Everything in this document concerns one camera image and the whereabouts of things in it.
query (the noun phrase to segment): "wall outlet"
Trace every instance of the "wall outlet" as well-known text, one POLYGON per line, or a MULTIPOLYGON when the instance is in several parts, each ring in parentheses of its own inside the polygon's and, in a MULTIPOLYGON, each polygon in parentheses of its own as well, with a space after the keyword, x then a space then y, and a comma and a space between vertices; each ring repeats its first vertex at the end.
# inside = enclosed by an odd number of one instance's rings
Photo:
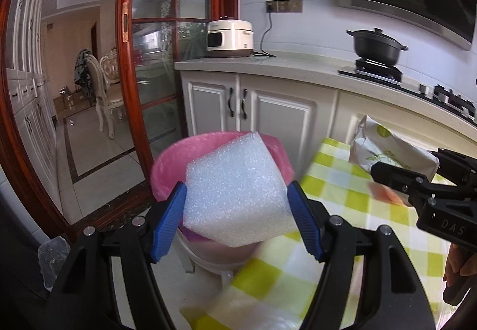
POLYGON ((266 1, 265 6, 269 11, 271 6, 272 13, 302 13, 303 0, 281 0, 281 1, 266 1))
POLYGON ((276 13, 278 11, 278 1, 266 1, 266 11, 268 12, 269 6, 271 6, 271 12, 276 13))
POLYGON ((303 0, 289 0, 288 11, 290 13, 302 13, 303 12, 303 0))

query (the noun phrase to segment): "clothing on chair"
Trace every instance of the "clothing on chair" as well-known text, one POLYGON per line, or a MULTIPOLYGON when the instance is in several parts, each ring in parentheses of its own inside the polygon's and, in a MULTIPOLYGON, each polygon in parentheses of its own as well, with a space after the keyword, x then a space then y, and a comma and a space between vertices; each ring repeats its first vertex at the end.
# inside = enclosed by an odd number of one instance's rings
POLYGON ((86 64, 87 55, 92 55, 92 53, 88 49, 83 49, 76 57, 75 84, 81 87, 87 97, 93 97, 95 92, 92 87, 91 74, 86 64))

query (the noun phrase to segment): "pink plastic bag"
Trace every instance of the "pink plastic bag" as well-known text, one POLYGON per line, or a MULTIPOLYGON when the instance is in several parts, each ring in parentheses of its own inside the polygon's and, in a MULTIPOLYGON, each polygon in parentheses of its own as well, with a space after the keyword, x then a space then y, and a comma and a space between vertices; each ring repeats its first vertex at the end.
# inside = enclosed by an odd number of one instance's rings
MULTIPOLYGON (((201 135, 181 139, 169 146, 157 158, 151 170, 151 187, 156 200, 164 201, 168 199, 176 183, 178 181, 185 182, 185 170, 189 162, 214 151, 221 145, 246 133, 247 131, 203 133, 201 135)), ((263 134, 260 134, 260 136, 277 164, 283 180, 288 186, 293 180, 295 172, 283 145, 275 136, 263 134)), ((183 227, 182 223, 180 230, 190 241, 208 240, 183 227)))

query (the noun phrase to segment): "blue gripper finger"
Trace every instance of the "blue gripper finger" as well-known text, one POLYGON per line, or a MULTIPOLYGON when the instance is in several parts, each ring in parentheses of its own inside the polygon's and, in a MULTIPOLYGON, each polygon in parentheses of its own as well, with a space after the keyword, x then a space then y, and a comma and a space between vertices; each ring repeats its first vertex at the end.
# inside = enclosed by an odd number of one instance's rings
POLYGON ((174 239, 177 227, 182 218, 182 213, 184 212, 186 195, 187 186, 182 182, 178 182, 168 198, 168 208, 154 229, 151 257, 156 262, 158 262, 162 256, 167 255, 169 248, 171 248, 172 240, 174 239))
POLYGON ((287 195, 293 218, 300 231, 306 250, 310 255, 315 256, 316 260, 320 260, 324 254, 323 248, 321 247, 320 227, 316 225, 306 205, 307 198, 296 181, 288 185, 287 195))

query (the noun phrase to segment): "black pot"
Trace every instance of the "black pot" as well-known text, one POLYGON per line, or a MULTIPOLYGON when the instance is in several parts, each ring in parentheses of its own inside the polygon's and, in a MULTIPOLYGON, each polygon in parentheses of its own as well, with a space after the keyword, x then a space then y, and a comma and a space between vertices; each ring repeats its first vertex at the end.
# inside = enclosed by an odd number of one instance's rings
POLYGON ((384 65, 395 65, 400 51, 407 51, 407 46, 401 45, 394 38, 382 33, 381 29, 346 31, 354 37, 354 51, 361 58, 376 61, 384 65))

